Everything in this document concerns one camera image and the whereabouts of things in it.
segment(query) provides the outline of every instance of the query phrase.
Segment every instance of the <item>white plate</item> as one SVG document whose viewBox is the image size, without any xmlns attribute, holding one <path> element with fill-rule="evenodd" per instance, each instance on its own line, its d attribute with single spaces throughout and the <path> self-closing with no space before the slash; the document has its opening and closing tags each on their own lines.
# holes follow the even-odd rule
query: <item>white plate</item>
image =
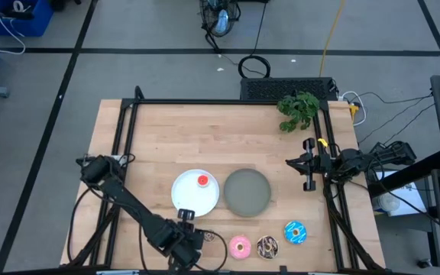
<svg viewBox="0 0 440 275">
<path fill-rule="evenodd" d="M 208 185 L 198 184 L 199 176 L 208 177 Z M 206 215 L 217 205 L 220 196 L 218 182 L 210 173 L 193 169 L 187 170 L 176 178 L 171 189 L 171 197 L 177 210 L 188 209 L 195 212 L 195 217 Z"/>
</svg>

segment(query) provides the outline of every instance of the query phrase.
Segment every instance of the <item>green plant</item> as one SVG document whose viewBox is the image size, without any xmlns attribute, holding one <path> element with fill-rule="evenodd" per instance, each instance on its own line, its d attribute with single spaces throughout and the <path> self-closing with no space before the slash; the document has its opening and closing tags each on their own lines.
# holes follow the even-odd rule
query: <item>green plant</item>
<svg viewBox="0 0 440 275">
<path fill-rule="evenodd" d="M 319 100 L 309 92 L 296 92 L 295 96 L 287 95 L 277 104 L 278 110 L 291 119 L 280 123 L 280 130 L 292 132 L 301 122 L 301 130 L 310 126 L 310 121 L 319 110 Z"/>
</svg>

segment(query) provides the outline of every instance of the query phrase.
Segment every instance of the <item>blue bin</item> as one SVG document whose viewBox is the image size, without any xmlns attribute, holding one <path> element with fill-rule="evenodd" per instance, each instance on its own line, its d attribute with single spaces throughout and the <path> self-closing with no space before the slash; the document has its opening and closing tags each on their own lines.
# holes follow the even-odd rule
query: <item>blue bin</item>
<svg viewBox="0 0 440 275">
<path fill-rule="evenodd" d="M 0 11 L 4 8 L 12 7 L 14 0 L 0 0 Z M 52 18 L 53 10 L 49 5 L 48 0 L 23 0 L 25 4 L 30 4 L 33 9 L 34 19 L 32 20 L 13 20 L 13 26 L 10 24 L 11 19 L 2 18 L 5 26 L 16 36 L 18 32 L 25 37 L 40 37 L 44 35 L 45 30 Z M 0 22 L 0 35 L 10 35 L 1 25 Z"/>
</svg>

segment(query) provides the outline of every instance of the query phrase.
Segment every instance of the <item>gray plate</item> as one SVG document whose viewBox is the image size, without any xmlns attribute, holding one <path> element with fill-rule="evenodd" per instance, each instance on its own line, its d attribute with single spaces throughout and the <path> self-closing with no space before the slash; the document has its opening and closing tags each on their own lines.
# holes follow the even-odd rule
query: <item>gray plate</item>
<svg viewBox="0 0 440 275">
<path fill-rule="evenodd" d="M 269 204 L 271 186 L 258 171 L 240 169 L 228 176 L 223 193 L 230 211 L 243 217 L 254 217 Z"/>
</svg>

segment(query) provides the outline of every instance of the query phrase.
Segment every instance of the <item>wooden tabletop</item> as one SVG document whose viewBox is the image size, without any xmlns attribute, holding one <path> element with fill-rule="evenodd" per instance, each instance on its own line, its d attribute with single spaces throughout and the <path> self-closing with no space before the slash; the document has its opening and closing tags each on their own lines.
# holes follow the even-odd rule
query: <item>wooden tabletop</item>
<svg viewBox="0 0 440 275">
<path fill-rule="evenodd" d="M 120 102 L 101 102 L 89 154 L 110 154 Z M 347 103 L 330 102 L 329 106 L 336 143 L 341 149 L 356 148 L 358 144 Z M 322 178 L 314 175 L 316 191 L 303 192 L 305 177 L 284 162 L 304 153 L 302 141 L 315 137 L 313 126 L 284 134 L 278 124 L 285 119 L 274 105 L 140 105 L 131 147 L 136 161 L 128 168 L 125 186 L 152 212 L 164 218 L 176 218 L 170 195 L 174 180 L 189 169 L 207 170 L 217 179 L 221 195 L 214 210 L 193 221 L 196 227 L 216 231 L 227 242 L 235 235 L 245 235 L 254 245 L 264 235 L 271 235 L 280 246 L 273 260 L 264 260 L 253 250 L 245 260 L 229 256 L 223 269 L 277 271 L 280 265 L 286 265 L 290 271 L 336 271 Z M 125 121 L 124 133 L 128 118 Z M 326 138 L 323 118 L 321 127 Z M 120 150 L 125 145 L 125 135 Z M 226 178 L 241 168 L 260 171 L 271 185 L 268 208 L 254 218 L 236 216 L 227 209 L 223 198 Z M 366 185 L 362 175 L 354 181 Z M 86 186 L 81 183 L 78 195 L 84 190 Z M 373 259 L 384 266 L 367 191 L 353 184 L 346 184 L 345 190 L 354 234 Z M 79 205 L 71 243 L 73 256 L 94 232 L 99 206 L 99 199 L 92 194 Z M 306 227 L 308 238 L 303 244 L 289 244 L 283 236 L 284 226 L 292 220 L 299 220 Z M 345 266 L 349 267 L 345 238 L 342 233 L 340 235 Z M 105 234 L 102 239 L 102 248 L 107 236 Z M 144 257 L 148 269 L 167 269 L 167 259 L 145 240 Z M 199 264 L 214 269 L 223 257 L 224 248 L 217 239 L 204 243 Z M 66 253 L 63 253 L 62 263 L 66 262 Z M 120 214 L 112 267 L 142 268 L 138 224 L 124 211 Z"/>
</svg>

